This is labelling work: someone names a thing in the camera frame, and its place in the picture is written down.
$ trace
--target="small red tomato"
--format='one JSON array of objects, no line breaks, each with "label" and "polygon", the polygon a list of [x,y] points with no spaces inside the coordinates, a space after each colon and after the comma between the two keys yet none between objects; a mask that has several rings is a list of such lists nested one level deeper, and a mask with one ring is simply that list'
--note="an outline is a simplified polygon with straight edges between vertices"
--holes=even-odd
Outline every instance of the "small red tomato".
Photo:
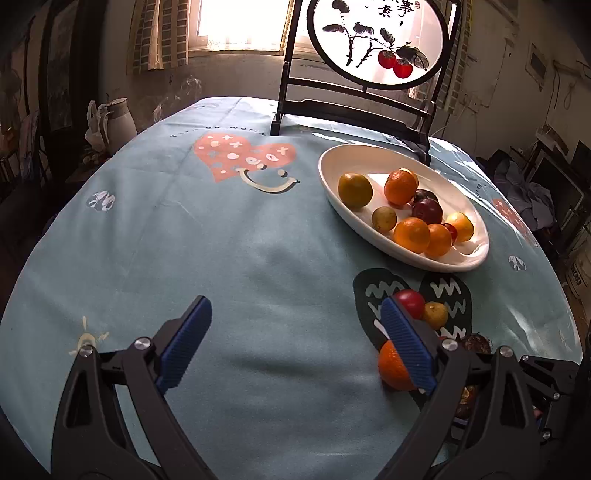
[{"label": "small red tomato", "polygon": [[385,69],[391,69],[397,63],[396,55],[389,50],[382,50],[378,53],[378,63]]},{"label": "small red tomato", "polygon": [[394,294],[394,298],[402,304],[412,318],[415,320],[421,319],[425,311],[425,299],[419,292],[401,290]]},{"label": "small red tomato", "polygon": [[398,78],[408,78],[413,73],[413,64],[408,60],[396,59],[396,63],[392,66],[394,74]]},{"label": "small red tomato", "polygon": [[449,230],[452,235],[452,245],[456,243],[457,240],[457,229],[451,223],[444,223],[443,226]]}]

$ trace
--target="round table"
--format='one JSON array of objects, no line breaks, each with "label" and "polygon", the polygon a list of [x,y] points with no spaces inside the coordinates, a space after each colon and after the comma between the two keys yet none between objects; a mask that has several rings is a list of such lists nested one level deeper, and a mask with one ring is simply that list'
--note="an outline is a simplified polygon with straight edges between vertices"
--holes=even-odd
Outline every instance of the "round table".
[{"label": "round table", "polygon": [[[447,303],[449,335],[582,357],[573,316],[535,239],[459,148],[431,139],[432,168],[485,221],[491,250],[466,274],[402,264],[330,207],[317,161],[345,143],[411,153],[393,137],[287,117],[276,103],[210,98],[124,146],[58,215],[0,325],[0,404],[46,467],[57,405],[84,344],[126,348],[198,295],[213,322],[167,401],[220,479],[373,478],[418,414],[382,386],[381,300],[401,288]],[[156,460],[125,388],[139,454]]]}]

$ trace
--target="small round print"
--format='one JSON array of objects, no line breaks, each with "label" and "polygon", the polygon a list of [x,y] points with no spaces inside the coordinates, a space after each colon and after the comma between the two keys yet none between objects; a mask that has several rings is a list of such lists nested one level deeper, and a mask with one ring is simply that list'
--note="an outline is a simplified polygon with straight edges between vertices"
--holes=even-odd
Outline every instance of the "small round print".
[{"label": "small round print", "polygon": [[525,262],[519,257],[516,257],[515,255],[511,255],[509,257],[509,265],[512,266],[513,270],[515,270],[516,272],[527,270]]},{"label": "small round print", "polygon": [[114,204],[115,195],[107,192],[107,190],[96,192],[86,202],[86,205],[88,205],[90,208],[94,208],[94,210],[97,210],[99,212],[108,212],[113,208]]}]

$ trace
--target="blue gripper pad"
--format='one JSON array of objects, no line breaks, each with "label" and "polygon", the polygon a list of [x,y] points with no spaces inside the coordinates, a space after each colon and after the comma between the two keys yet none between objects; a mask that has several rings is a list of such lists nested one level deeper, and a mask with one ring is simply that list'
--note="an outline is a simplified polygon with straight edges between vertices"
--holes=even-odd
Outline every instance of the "blue gripper pad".
[{"label": "blue gripper pad", "polygon": [[211,322],[212,304],[202,297],[160,356],[160,376],[156,379],[156,386],[162,395],[169,388],[178,386]]},{"label": "blue gripper pad", "polygon": [[382,302],[381,313],[381,323],[394,343],[413,384],[430,395],[437,386],[437,380],[433,377],[433,357],[410,325],[406,314],[392,298],[388,297]]}]

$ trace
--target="cloth pile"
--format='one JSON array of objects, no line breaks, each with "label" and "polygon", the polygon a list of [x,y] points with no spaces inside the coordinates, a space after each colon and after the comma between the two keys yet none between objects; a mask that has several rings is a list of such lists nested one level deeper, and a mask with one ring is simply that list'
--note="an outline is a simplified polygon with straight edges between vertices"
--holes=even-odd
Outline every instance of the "cloth pile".
[{"label": "cloth pile", "polygon": [[532,232],[549,228],[556,222],[550,192],[538,183],[527,183],[512,160],[499,163],[493,182]]}]

